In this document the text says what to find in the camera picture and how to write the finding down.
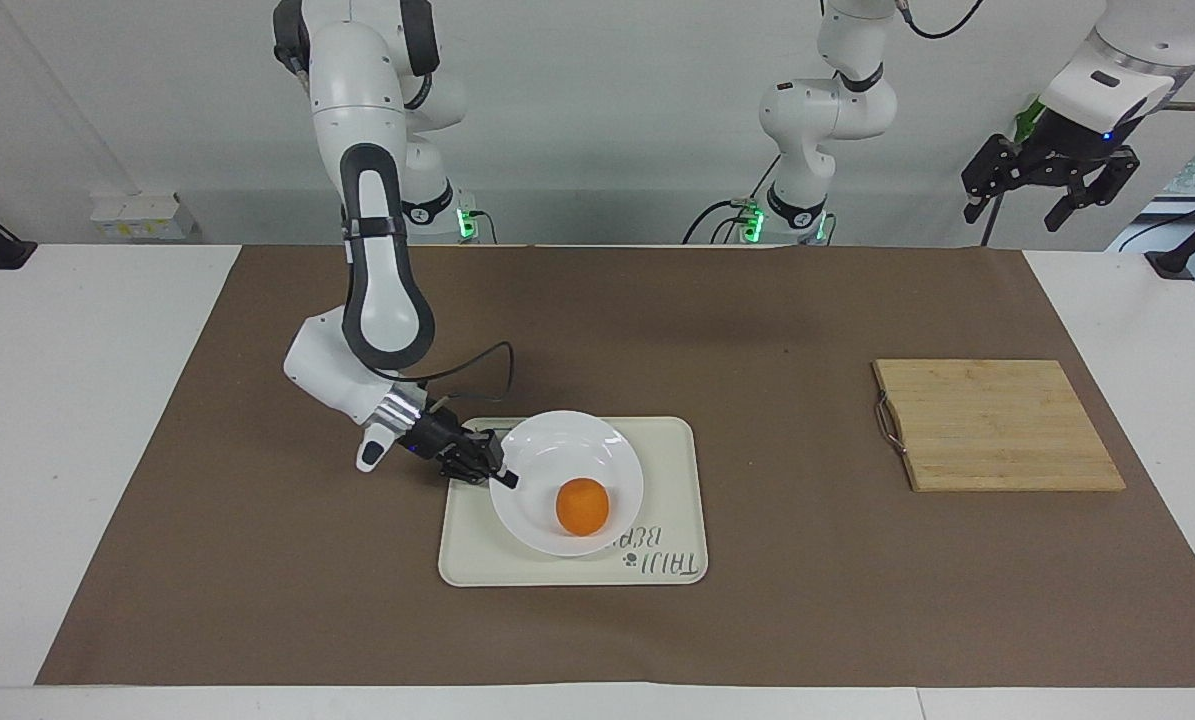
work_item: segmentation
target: brown table cover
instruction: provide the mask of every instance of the brown table cover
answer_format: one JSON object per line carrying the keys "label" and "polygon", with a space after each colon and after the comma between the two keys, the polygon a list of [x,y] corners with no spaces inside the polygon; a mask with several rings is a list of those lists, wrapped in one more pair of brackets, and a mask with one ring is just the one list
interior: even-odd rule
{"label": "brown table cover", "polygon": [[[423,247],[413,265],[437,316],[417,373],[517,347],[510,400],[465,418],[690,421],[707,577],[447,587],[436,466],[394,450],[358,474],[358,430],[281,371],[305,316],[342,301],[344,252],[246,247],[39,683],[1195,685],[1195,556],[1018,252]],[[913,493],[872,416],[876,357],[1059,359],[1127,491]]]}

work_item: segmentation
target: wooden cutting board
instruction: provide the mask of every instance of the wooden cutting board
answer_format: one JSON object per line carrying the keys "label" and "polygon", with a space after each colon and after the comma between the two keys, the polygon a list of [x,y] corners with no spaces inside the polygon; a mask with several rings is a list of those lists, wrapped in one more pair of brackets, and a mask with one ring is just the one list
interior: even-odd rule
{"label": "wooden cutting board", "polygon": [[1054,359],[877,359],[874,370],[880,420],[893,423],[917,492],[1126,490]]}

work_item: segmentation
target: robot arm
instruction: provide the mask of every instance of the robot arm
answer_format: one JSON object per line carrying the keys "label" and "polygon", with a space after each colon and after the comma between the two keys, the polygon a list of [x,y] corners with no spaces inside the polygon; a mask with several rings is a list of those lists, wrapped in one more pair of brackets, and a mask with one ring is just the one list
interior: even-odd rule
{"label": "robot arm", "polygon": [[393,374],[423,359],[434,333],[433,310],[410,272],[402,202],[409,135],[402,86],[404,78],[431,78],[439,61],[427,0],[282,0],[272,23],[277,59],[306,78],[318,150],[341,193],[349,260],[345,304],[305,320],[286,356],[287,377],[363,425],[361,470],[399,442],[441,460],[443,475],[515,486],[495,433],[460,427],[413,379]]}
{"label": "robot arm", "polygon": [[[966,220],[1027,184],[1065,187],[1046,215],[1058,230],[1073,211],[1113,202],[1140,165],[1124,140],[1195,70],[1195,0],[1108,0],[1073,59],[1041,92],[1032,135],[989,137],[962,172]],[[1086,177],[1099,172],[1093,181]]]}
{"label": "robot arm", "polygon": [[834,76],[780,82],[762,97],[761,127],[780,154],[760,202],[762,227],[790,242],[811,236],[836,172],[820,143],[880,136],[897,110],[881,63],[894,0],[829,0],[826,8],[819,49]]}
{"label": "robot arm", "polygon": [[477,232],[474,197],[446,174],[441,150],[421,133],[453,127],[464,119],[468,98],[459,79],[445,72],[403,76],[406,109],[406,181],[402,208],[413,236],[468,240]]}

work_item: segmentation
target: white plate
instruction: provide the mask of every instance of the white plate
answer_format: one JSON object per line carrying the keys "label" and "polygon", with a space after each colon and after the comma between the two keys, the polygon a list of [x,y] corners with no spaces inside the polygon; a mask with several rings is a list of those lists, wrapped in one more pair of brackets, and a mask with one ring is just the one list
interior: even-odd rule
{"label": "white plate", "polygon": [[[629,439],[603,420],[557,410],[533,416],[504,437],[504,464],[517,474],[515,490],[491,482],[491,503],[519,541],[549,555],[580,556],[615,542],[642,510],[642,463]],[[557,490],[592,478],[609,496],[609,518],[592,536],[566,533],[557,521]]]}

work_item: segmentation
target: white table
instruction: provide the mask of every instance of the white table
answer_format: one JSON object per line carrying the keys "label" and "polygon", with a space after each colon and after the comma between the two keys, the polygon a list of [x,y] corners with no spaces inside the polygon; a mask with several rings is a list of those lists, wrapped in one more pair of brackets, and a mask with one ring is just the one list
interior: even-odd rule
{"label": "white table", "polygon": [[[1195,719],[1195,689],[30,688],[237,251],[54,245],[0,273],[0,716]],[[1028,260],[1195,550],[1195,287]]]}

